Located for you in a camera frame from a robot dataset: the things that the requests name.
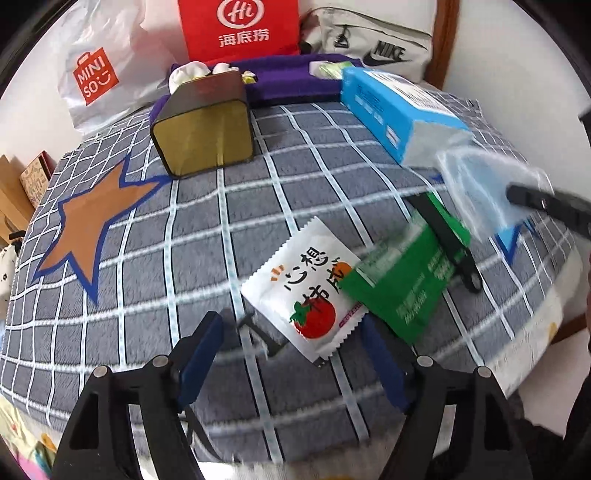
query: tissue box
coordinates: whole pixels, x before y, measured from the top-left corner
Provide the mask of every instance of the tissue box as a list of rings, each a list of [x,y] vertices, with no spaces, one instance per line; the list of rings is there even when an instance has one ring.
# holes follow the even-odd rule
[[[158,113],[150,135],[174,179],[250,160],[250,108],[240,73],[183,83]]]
[[[450,109],[393,73],[344,69],[341,100],[401,165],[435,167],[437,150],[473,138]]]

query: red haidilao bag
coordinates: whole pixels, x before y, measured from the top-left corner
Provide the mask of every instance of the red haidilao bag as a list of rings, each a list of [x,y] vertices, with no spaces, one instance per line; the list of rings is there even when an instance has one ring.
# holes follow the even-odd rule
[[[300,52],[298,0],[178,0],[190,60],[230,63]]]

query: screw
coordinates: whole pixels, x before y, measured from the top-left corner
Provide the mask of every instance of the screw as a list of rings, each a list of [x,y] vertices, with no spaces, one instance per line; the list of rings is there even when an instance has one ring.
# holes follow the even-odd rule
[[[417,363],[419,365],[421,365],[421,367],[432,367],[433,366],[433,358],[431,358],[430,356],[427,355],[421,355],[419,358],[417,358]]]
[[[480,375],[482,378],[492,377],[492,371],[488,367],[478,367],[477,372],[478,372],[478,375]]]
[[[166,355],[159,355],[152,360],[152,365],[156,368],[165,367],[168,364],[168,357]]]
[[[100,377],[104,377],[108,371],[109,370],[107,369],[107,367],[105,367],[104,365],[100,365],[93,370],[92,374],[95,377],[100,378]]]

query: green package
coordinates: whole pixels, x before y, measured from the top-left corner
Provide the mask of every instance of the green package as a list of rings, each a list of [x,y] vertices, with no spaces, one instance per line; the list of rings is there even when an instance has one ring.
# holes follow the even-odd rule
[[[470,232],[432,194],[427,196],[464,247]],[[465,255],[457,253],[455,262]],[[428,324],[441,292],[455,272],[433,230],[415,211],[408,226],[359,262],[339,281],[351,298],[363,303],[407,343]]]

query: blue carton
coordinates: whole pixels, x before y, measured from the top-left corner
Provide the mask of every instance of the blue carton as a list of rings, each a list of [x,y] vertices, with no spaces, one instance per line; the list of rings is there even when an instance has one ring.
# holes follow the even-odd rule
[[[393,73],[344,69],[341,100],[401,165],[436,167],[438,150],[473,140],[450,109]]]

